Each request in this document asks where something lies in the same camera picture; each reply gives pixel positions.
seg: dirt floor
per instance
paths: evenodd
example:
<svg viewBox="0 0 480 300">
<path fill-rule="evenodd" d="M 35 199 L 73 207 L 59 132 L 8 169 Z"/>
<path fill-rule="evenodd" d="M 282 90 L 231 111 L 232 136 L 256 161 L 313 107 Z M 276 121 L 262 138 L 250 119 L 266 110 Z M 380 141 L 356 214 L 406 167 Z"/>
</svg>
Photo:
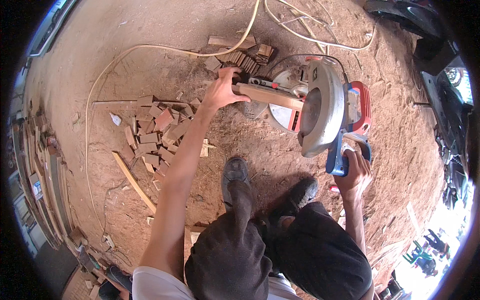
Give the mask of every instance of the dirt floor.
<svg viewBox="0 0 480 300">
<path fill-rule="evenodd" d="M 291 3 L 327 19 L 314 0 Z M 333 30 L 340 42 L 355 47 L 368 42 L 366 34 L 372 33 L 375 21 L 357 2 L 322 0 L 322 3 L 335 21 Z M 85 174 L 85 105 L 93 81 L 114 57 L 138 44 L 217 51 L 219 47 L 207 46 L 208 37 L 240 37 L 236 32 L 246 27 L 253 4 L 253 0 L 81 0 L 51 52 L 33 61 L 27 77 L 26 108 L 31 101 L 32 114 L 43 110 L 55 131 L 71 171 L 68 185 L 74 223 L 93 247 L 105 251 L 108 247 L 100 241 L 102 228 L 95 208 L 102 225 L 106 222 L 106 232 L 121 251 L 105 253 L 105 258 L 128 272 L 137 266 L 147 245 L 150 226 L 146 218 L 152 213 L 127 184 L 111 154 L 124 145 L 124 126 L 115 126 L 105 111 L 90 111 L 88 120 L 92 206 Z M 292 18 L 280 2 L 270 0 L 269 7 L 284 21 Z M 289 26 L 307 34 L 296 22 Z M 332 40 L 324 29 L 315 28 L 318 38 Z M 263 5 L 251 33 L 258 44 L 266 43 L 278 50 L 274 62 L 294 53 L 320 53 L 314 43 L 276 25 Z M 358 51 L 363 70 L 348 51 L 334 47 L 330 50 L 331 55 L 344 63 L 350 80 L 360 80 L 370 87 L 373 126 L 369 140 L 374 180 L 364 193 L 364 213 L 368 217 L 365 237 L 368 259 L 379 271 L 375 283 L 383 284 L 380 290 L 386 287 L 395 261 L 416 235 L 407 204 L 413 204 L 416 219 L 423 228 L 443 187 L 442 164 L 433 139 L 433 116 L 427 109 L 412 106 L 413 102 L 426 101 L 424 92 L 415 87 L 412 71 L 415 40 L 395 24 L 379 22 L 372 45 Z M 133 100 L 152 94 L 159 99 L 174 100 L 179 91 L 184 93 L 181 98 L 184 102 L 195 97 L 201 99 L 205 93 L 202 81 L 216 77 L 204 68 L 204 60 L 158 49 L 135 50 L 100 80 L 92 101 Z M 268 69 L 262 67 L 258 75 L 267 75 Z M 75 113 L 80 114 L 80 126 L 72 125 Z M 133 116 L 127 111 L 114 113 L 125 123 Z M 296 135 L 282 134 L 260 120 L 245 119 L 240 105 L 221 109 L 206 137 L 216 149 L 210 149 L 209 157 L 200 160 L 187 203 L 187 226 L 208 225 L 225 211 L 219 182 L 224 162 L 233 155 L 240 155 L 249 163 L 258 210 L 268 210 L 299 178 L 313 174 L 320 183 L 317 200 L 338 219 L 342 201 L 337 193 L 328 190 L 334 180 L 325 173 L 325 153 L 314 159 L 303 158 Z M 141 161 L 133 166 L 132 173 L 156 202 L 151 173 Z"/>
</svg>

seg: stack of wood strips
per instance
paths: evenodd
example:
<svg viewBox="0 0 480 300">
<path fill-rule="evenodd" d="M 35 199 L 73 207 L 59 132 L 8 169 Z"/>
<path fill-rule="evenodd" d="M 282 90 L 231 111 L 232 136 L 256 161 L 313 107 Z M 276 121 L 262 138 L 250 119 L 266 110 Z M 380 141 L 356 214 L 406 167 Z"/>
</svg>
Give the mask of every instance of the stack of wood strips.
<svg viewBox="0 0 480 300">
<path fill-rule="evenodd" d="M 268 60 L 270 59 L 270 56 L 273 53 L 273 50 L 274 49 L 271 46 L 260 44 L 257 55 L 255 57 L 255 59 L 257 60 L 257 63 L 259 65 L 266 66 L 268 64 Z"/>
<path fill-rule="evenodd" d="M 15 158 L 27 207 L 53 249 L 74 229 L 67 187 L 67 165 L 45 116 L 12 128 Z"/>
<path fill-rule="evenodd" d="M 243 68 L 247 73 L 255 74 L 260 67 L 253 59 L 241 51 L 233 51 L 228 54 L 217 56 L 217 58 L 226 63 L 232 63 Z"/>
<path fill-rule="evenodd" d="M 155 96 L 146 96 L 137 101 L 95 102 L 93 109 L 136 110 L 132 125 L 124 128 L 126 142 L 120 156 L 126 163 L 141 157 L 147 171 L 152 173 L 155 187 L 160 190 L 182 136 L 190 126 L 193 109 L 199 105 L 197 98 L 187 104 L 158 101 Z M 200 156 L 208 156 L 208 152 L 202 151 Z"/>
</svg>

